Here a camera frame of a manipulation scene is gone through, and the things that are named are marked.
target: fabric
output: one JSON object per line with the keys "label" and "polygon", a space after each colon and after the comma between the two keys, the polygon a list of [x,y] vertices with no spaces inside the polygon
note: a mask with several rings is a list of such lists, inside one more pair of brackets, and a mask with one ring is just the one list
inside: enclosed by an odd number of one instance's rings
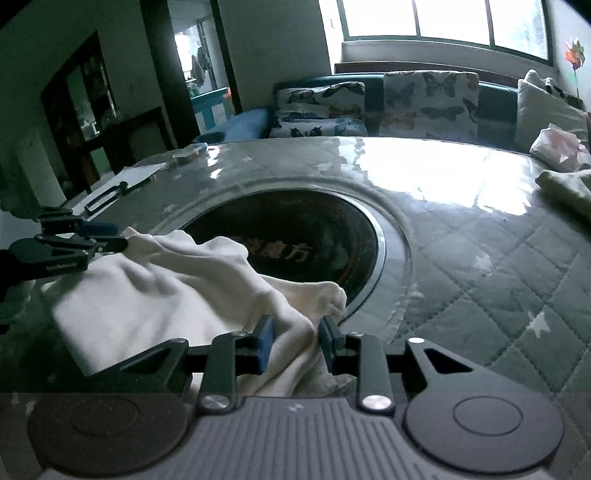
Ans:
{"label": "fabric", "polygon": [[554,124],[540,131],[530,153],[556,171],[570,172],[591,168],[591,155],[581,140]]}
{"label": "fabric", "polygon": [[324,118],[365,118],[365,85],[343,82],[314,88],[288,88],[275,94],[277,110],[289,111],[292,103],[324,106],[329,109]]}
{"label": "fabric", "polygon": [[591,170],[570,173],[544,170],[535,182],[548,195],[591,222]]}
{"label": "fabric", "polygon": [[367,137],[368,132],[363,121],[356,118],[328,119],[275,119],[270,138],[284,137]]}
{"label": "fabric", "polygon": [[474,142],[478,136],[478,75],[427,70],[386,73],[379,134]]}
{"label": "fabric", "polygon": [[[539,77],[528,73],[527,79],[538,81]],[[543,87],[528,80],[519,80],[517,89],[517,124],[515,145],[525,153],[530,151],[540,131],[554,124],[562,130],[575,134],[586,147],[589,147],[589,133],[586,115],[549,94]]]}
{"label": "fabric", "polygon": [[227,122],[199,135],[193,143],[213,145],[222,142],[237,142],[266,138],[273,118],[271,108],[260,107],[248,112],[232,115]]}
{"label": "fabric", "polygon": [[[204,345],[223,333],[250,332],[275,317],[275,342],[261,376],[243,375],[244,395],[290,395],[317,362],[317,326],[345,311],[335,283],[296,284],[257,274],[246,247],[217,237],[196,245],[185,232],[143,235],[128,228],[123,253],[44,288],[43,300],[85,374],[103,370],[165,340]],[[193,389],[201,375],[194,375]],[[327,378],[326,384],[334,380]]]}
{"label": "fabric", "polygon": [[556,85],[556,81],[552,77],[547,77],[542,79],[538,72],[535,70],[530,70],[525,74],[525,81],[530,82],[532,85],[535,85],[538,88],[545,90],[552,96],[559,98],[563,101],[566,101],[566,95],[564,91]]}

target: butterfly cushion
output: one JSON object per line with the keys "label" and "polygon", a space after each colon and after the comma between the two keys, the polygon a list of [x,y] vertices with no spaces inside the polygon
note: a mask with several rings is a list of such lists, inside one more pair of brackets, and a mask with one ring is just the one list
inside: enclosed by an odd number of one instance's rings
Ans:
{"label": "butterfly cushion", "polygon": [[314,112],[317,107],[325,107],[328,109],[326,118],[349,117],[364,120],[365,85],[361,82],[343,82],[325,87],[286,88],[277,91],[276,110],[291,111],[293,104],[308,106],[309,112]]}
{"label": "butterfly cushion", "polygon": [[270,138],[285,137],[367,137],[363,121],[358,118],[285,119],[275,117]]}
{"label": "butterfly cushion", "polygon": [[413,70],[384,75],[382,137],[474,142],[478,135],[478,75]]}

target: white wall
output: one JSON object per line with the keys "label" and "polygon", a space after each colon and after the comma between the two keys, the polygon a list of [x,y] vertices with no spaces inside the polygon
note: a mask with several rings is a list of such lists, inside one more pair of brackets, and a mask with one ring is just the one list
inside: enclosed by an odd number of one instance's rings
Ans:
{"label": "white wall", "polygon": [[17,145],[17,159],[29,180],[39,205],[60,206],[66,201],[56,175],[53,173],[49,158],[38,128],[32,128]]}
{"label": "white wall", "polygon": [[219,0],[243,109],[272,104],[273,84],[330,75],[318,0]]}
{"label": "white wall", "polygon": [[587,61],[582,68],[577,70],[579,78],[579,93],[585,102],[587,109],[591,108],[591,25],[581,17],[564,0],[548,0],[551,26],[554,35],[554,62],[558,71],[558,83],[571,95],[577,95],[574,81],[573,68],[564,58],[566,45],[570,39],[579,38],[587,54]]}
{"label": "white wall", "polygon": [[212,13],[209,2],[199,0],[168,0],[168,11],[175,35],[194,26],[198,18]]}
{"label": "white wall", "polygon": [[49,162],[60,170],[41,91],[97,30],[122,116],[162,106],[168,121],[139,0],[35,0],[0,30],[0,168],[9,185],[18,174],[16,145],[31,128],[38,128]]}
{"label": "white wall", "polygon": [[319,0],[326,45],[329,50],[330,68],[335,72],[335,63],[342,61],[343,27],[340,22],[339,8],[335,0]]}
{"label": "white wall", "polygon": [[553,68],[485,48],[418,40],[358,40],[343,44],[343,61],[415,61],[439,63],[523,78],[529,69],[553,77]]}

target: cushion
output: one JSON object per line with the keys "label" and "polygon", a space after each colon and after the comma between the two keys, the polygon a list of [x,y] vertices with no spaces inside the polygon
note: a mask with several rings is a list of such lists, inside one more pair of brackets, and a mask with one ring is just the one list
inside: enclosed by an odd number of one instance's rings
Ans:
{"label": "cushion", "polygon": [[478,75],[415,70],[384,75],[383,137],[474,142]]}
{"label": "cushion", "polygon": [[289,110],[289,105],[324,106],[327,118],[365,118],[365,85],[361,82],[343,82],[325,87],[287,88],[275,94],[277,110]]}
{"label": "cushion", "polygon": [[203,135],[199,135],[193,143],[213,145],[221,142],[236,142],[266,138],[273,112],[271,108],[260,107],[239,115],[231,116],[227,122],[217,125]]}
{"label": "cushion", "polygon": [[367,137],[365,124],[358,118],[275,119],[270,138],[283,137]]}
{"label": "cushion", "polygon": [[545,89],[526,80],[519,80],[517,87],[517,125],[515,146],[529,153],[535,139],[543,128],[554,124],[562,130],[575,134],[589,147],[586,115],[550,95]]}
{"label": "cushion", "polygon": [[559,88],[558,85],[556,85],[556,82],[552,77],[546,77],[543,79],[540,77],[540,75],[538,75],[538,72],[532,69],[527,72],[527,74],[525,74],[525,81],[530,82],[532,85],[535,85],[542,90],[545,90],[552,96],[566,101],[566,95],[564,94],[564,91]]}

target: doorframe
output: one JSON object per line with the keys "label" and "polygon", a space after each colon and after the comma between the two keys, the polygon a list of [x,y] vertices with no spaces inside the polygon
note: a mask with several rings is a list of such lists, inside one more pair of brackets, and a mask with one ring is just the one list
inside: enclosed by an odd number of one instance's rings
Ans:
{"label": "doorframe", "polygon": [[179,148],[200,135],[174,41],[167,0],[139,0],[164,108]]}
{"label": "doorframe", "polygon": [[209,0],[212,7],[213,22],[216,26],[217,39],[220,44],[220,51],[222,52],[222,61],[224,69],[226,70],[226,78],[228,79],[228,87],[232,94],[232,103],[234,104],[234,111],[236,114],[242,113],[242,103],[238,94],[238,85],[236,84],[236,75],[232,67],[232,59],[230,58],[230,49],[228,48],[228,40],[226,39],[226,32],[224,31],[222,14],[220,13],[220,6],[217,0]]}

